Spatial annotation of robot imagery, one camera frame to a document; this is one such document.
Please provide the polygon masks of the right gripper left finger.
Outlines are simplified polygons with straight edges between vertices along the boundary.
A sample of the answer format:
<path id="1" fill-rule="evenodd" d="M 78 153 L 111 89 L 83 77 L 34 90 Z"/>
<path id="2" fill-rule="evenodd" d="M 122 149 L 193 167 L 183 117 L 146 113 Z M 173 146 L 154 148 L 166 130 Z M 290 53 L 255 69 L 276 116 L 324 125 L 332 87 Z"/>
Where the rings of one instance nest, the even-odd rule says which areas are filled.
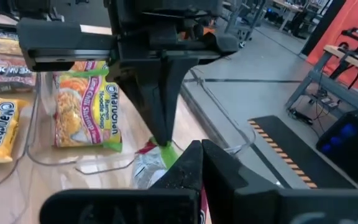
<path id="1" fill-rule="evenodd" d="M 192 141 L 148 189 L 70 189 L 43 203 L 40 224 L 200 224 L 203 147 Z"/>

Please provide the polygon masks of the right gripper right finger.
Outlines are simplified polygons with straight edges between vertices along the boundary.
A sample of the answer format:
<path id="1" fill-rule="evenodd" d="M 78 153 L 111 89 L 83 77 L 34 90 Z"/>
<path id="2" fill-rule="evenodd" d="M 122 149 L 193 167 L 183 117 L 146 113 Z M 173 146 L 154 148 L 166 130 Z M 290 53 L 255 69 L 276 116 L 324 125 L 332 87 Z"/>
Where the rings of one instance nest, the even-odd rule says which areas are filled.
<path id="1" fill-rule="evenodd" d="M 357 189 L 283 189 L 203 140 L 213 224 L 358 224 Z"/>

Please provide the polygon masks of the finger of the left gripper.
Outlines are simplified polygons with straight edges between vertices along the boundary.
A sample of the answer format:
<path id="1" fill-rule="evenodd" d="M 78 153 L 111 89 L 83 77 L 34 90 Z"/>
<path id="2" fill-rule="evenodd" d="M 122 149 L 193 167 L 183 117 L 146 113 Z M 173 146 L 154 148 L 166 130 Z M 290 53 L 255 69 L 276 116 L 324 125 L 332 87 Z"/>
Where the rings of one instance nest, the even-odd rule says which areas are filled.
<path id="1" fill-rule="evenodd" d="M 126 94 L 158 143 L 162 142 L 160 70 L 159 60 L 116 62 L 107 75 L 107 80 L 116 82 Z"/>
<path id="2" fill-rule="evenodd" d="M 163 137 L 158 141 L 161 146 L 172 140 L 173 126 L 177 108 L 177 98 L 181 84 L 189 69 L 198 64 L 196 58 L 169 58 L 163 65 L 163 81 L 160 96 L 163 109 Z"/>

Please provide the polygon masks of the black Maruchan fire noodle pack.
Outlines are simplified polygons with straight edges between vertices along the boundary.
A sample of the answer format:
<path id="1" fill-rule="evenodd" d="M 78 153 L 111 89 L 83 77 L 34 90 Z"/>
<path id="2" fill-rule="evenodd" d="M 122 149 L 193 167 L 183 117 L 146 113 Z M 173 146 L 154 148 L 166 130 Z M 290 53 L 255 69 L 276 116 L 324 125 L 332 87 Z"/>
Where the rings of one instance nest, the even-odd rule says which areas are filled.
<path id="1" fill-rule="evenodd" d="M 0 93 L 32 91 L 36 73 L 27 68 L 21 57 L 0 55 Z"/>

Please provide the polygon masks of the black orange-striped floor mat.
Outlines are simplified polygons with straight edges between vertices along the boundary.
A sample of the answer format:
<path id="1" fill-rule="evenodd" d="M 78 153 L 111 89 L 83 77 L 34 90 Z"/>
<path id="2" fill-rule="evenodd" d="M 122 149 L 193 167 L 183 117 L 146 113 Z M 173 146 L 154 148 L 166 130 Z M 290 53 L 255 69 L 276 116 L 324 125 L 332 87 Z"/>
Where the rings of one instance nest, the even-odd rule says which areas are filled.
<path id="1" fill-rule="evenodd" d="M 248 122 L 307 187 L 311 189 L 355 187 L 278 117 L 251 118 Z"/>

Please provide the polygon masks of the grey rolling cart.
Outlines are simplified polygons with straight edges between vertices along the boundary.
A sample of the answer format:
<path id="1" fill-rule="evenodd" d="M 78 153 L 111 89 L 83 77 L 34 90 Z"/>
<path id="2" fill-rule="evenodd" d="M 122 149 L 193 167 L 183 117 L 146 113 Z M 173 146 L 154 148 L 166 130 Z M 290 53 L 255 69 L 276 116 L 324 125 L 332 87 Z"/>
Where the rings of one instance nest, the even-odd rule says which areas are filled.
<path id="1" fill-rule="evenodd" d="M 250 34 L 255 25 L 247 18 L 247 15 L 252 12 L 248 1 L 240 0 L 240 3 L 230 2 L 229 0 L 223 1 L 223 8 L 229 11 L 228 14 L 221 16 L 227 22 L 224 33 L 234 35 L 238 39 L 240 49 L 243 49 L 247 41 L 252 39 Z"/>

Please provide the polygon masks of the black power strip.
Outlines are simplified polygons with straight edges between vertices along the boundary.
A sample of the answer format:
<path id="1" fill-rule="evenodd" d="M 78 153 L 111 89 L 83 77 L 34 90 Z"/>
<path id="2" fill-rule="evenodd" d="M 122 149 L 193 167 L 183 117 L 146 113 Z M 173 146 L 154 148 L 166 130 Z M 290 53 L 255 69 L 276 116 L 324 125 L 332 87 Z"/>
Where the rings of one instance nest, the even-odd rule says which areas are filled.
<path id="1" fill-rule="evenodd" d="M 327 93 L 323 93 L 319 90 L 317 93 L 306 93 L 305 95 L 302 95 L 300 103 L 302 102 L 304 96 L 309 98 L 309 105 L 315 105 L 316 107 L 316 116 L 314 118 L 310 118 L 309 116 L 299 112 L 296 109 L 296 106 L 289 107 L 287 112 L 294 119 L 300 120 L 309 126 L 312 126 L 314 121 L 317 121 L 320 118 L 327 116 L 330 112 L 336 110 L 341 103 L 341 100 L 335 100 Z"/>

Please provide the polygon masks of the black computer tower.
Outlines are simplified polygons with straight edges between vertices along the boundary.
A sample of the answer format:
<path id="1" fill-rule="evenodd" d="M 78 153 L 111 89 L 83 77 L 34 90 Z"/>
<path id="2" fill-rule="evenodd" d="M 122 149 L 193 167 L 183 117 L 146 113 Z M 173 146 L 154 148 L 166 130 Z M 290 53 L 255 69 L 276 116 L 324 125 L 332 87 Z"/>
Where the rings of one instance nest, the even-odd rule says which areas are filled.
<path id="1" fill-rule="evenodd" d="M 358 182 L 358 112 L 343 114 L 319 138 L 316 148 Z"/>

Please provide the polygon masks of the grey workbench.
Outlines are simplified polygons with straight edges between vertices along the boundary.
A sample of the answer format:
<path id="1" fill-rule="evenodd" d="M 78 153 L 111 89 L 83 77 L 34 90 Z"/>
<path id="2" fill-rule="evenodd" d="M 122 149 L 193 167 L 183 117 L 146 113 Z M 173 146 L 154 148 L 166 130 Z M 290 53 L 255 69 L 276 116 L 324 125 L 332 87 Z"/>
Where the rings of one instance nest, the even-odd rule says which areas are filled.
<path id="1" fill-rule="evenodd" d="M 335 79 L 324 74 L 324 66 L 328 60 L 335 56 L 344 60 L 345 62 L 358 67 L 358 55 L 346 55 L 343 49 L 337 46 L 325 45 L 324 54 L 318 60 L 316 65 L 308 72 L 307 76 L 299 84 L 298 88 L 293 92 L 291 97 L 285 103 L 285 108 L 289 109 L 292 107 L 294 102 L 302 95 L 308 95 L 312 100 L 318 102 L 318 98 L 314 97 L 311 93 L 308 93 L 308 86 L 315 82 L 321 88 L 336 95 L 341 101 L 346 102 L 358 111 L 358 93 L 355 90 L 344 86 Z"/>

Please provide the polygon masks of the orange partition panel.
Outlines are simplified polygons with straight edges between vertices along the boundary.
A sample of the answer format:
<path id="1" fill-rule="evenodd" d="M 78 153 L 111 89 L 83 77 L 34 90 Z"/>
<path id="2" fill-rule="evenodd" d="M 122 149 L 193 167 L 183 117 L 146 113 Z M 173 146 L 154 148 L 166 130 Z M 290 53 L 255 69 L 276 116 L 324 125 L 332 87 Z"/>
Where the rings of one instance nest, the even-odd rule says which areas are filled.
<path id="1" fill-rule="evenodd" d="M 323 48 L 325 45 L 338 46 L 342 42 L 347 42 L 349 44 L 349 48 L 355 49 L 358 46 L 358 41 L 350 37 L 340 35 L 342 30 L 354 27 L 358 28 L 358 0 L 346 0 L 328 28 L 323 29 L 324 32 L 322 37 L 311 51 L 306 61 L 315 65 L 323 55 Z M 326 63 L 324 72 L 328 75 L 332 74 L 332 72 L 339 65 L 339 61 L 339 58 L 332 56 Z M 350 85 L 355 79 L 357 73 L 358 69 L 356 67 L 352 67 L 340 74 L 338 79 L 340 82 Z M 353 85 L 353 88 L 358 88 L 358 79 Z"/>

